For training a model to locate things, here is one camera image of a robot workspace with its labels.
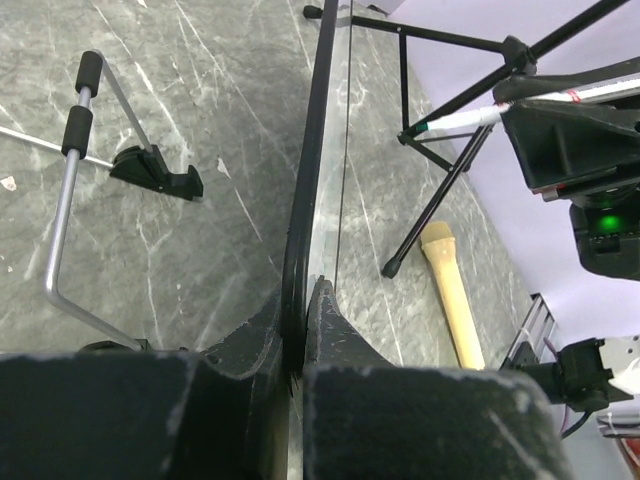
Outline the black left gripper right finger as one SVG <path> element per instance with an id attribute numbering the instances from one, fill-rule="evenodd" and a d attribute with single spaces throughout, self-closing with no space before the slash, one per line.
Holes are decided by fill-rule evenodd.
<path id="1" fill-rule="evenodd" d="M 509 371 L 397 367 L 319 279 L 303 387 L 307 479 L 568 479 L 549 403 Z"/>

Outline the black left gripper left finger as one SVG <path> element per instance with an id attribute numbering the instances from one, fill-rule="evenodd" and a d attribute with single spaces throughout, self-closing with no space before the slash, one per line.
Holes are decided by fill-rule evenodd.
<path id="1" fill-rule="evenodd" d="M 1 358 L 5 479 L 283 479 L 280 299 L 202 352 Z"/>

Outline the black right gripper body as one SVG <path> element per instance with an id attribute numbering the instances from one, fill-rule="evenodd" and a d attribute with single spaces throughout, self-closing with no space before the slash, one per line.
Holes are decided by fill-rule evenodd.
<path id="1" fill-rule="evenodd" d="M 581 266 L 590 273 L 639 278 L 639 179 L 558 184 L 542 190 L 546 202 L 568 200 Z"/>

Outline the white whiteboard with black frame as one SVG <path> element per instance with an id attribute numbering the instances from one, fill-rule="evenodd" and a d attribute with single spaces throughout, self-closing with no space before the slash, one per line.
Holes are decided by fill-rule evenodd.
<path id="1" fill-rule="evenodd" d="M 308 310 L 318 279 L 335 282 L 349 133 L 351 1 L 306 6 L 319 24 L 306 122 L 286 242 L 281 294 L 283 365 L 302 375 Z"/>

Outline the white marker pen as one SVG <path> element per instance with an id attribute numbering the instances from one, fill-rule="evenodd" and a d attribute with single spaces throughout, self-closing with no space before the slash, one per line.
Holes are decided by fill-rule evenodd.
<path id="1" fill-rule="evenodd" d="M 596 103 L 627 98 L 639 93 L 639 78 L 618 82 L 588 85 L 526 97 L 526 100 L 551 101 L 552 103 Z M 499 123 L 501 116 L 516 104 L 515 101 L 496 103 L 474 110 L 456 112 L 427 121 L 417 127 L 419 133 L 463 127 L 486 126 Z"/>

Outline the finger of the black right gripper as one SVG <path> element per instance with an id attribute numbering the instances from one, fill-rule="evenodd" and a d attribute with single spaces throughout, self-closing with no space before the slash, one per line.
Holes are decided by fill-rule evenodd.
<path id="1" fill-rule="evenodd" d="M 502 124 L 533 192 L 582 192 L 639 178 L 637 108 L 522 100 Z"/>
<path id="2" fill-rule="evenodd" d="M 493 89 L 499 102 L 521 100 L 536 95 L 574 89 L 581 86 L 630 77 L 630 74 L 579 74 L 562 76 L 514 76 L 501 81 Z"/>

